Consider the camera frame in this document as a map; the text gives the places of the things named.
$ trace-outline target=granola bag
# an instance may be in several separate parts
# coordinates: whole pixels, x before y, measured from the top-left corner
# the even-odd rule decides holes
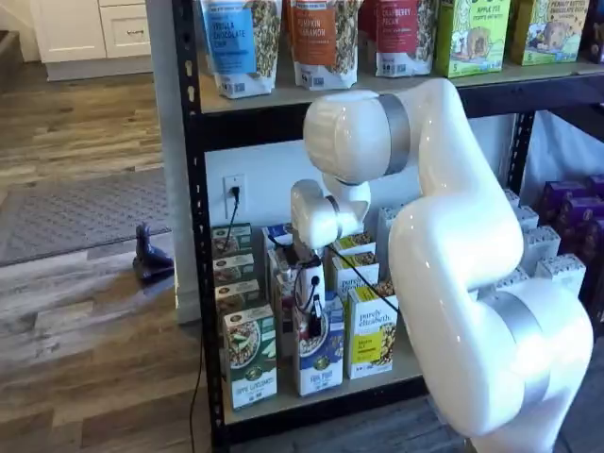
[[[429,74],[436,37],[436,0],[375,0],[375,39],[368,43],[376,76]]]
[[[281,0],[201,0],[211,70],[230,99],[275,87]]]
[[[357,14],[362,0],[289,0],[295,84],[309,90],[357,82]]]

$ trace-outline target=baseboard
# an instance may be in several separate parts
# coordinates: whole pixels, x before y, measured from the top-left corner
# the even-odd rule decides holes
[[[176,320],[179,324],[187,324],[201,319],[199,297],[197,291],[179,294],[176,291]]]
[[[50,82],[152,72],[150,56],[46,63],[46,73]]]

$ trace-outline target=wooden step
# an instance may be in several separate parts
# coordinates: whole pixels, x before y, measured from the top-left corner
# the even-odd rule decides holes
[[[0,92],[5,91],[23,64],[19,33],[0,30]]]

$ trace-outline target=metal shelf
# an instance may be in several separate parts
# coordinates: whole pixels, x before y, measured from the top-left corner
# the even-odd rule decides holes
[[[416,365],[411,366],[414,359],[407,357],[398,365],[394,362],[401,368],[390,375],[348,382],[332,392],[303,400],[296,397],[295,401],[292,389],[282,385],[283,393],[272,401],[237,413],[230,410],[220,372],[204,153],[301,139],[308,105],[321,93],[294,87],[292,65],[283,59],[274,93],[236,101],[219,97],[213,80],[199,71],[198,61],[205,61],[197,54],[193,0],[172,0],[172,8],[213,450],[228,451],[232,444],[299,427],[305,417],[318,422],[425,394],[426,385],[416,375]],[[381,79],[361,69],[354,88],[389,92],[425,79]],[[499,74],[458,78],[453,83],[471,118],[521,113],[512,140],[508,181],[516,192],[522,182],[534,111],[604,103],[604,67],[584,61],[527,68],[506,64]],[[283,373],[288,373],[287,369],[281,370]]]

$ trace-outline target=green snack bag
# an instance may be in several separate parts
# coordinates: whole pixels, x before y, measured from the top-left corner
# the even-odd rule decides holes
[[[447,77],[501,71],[510,0],[443,0],[436,70]]]

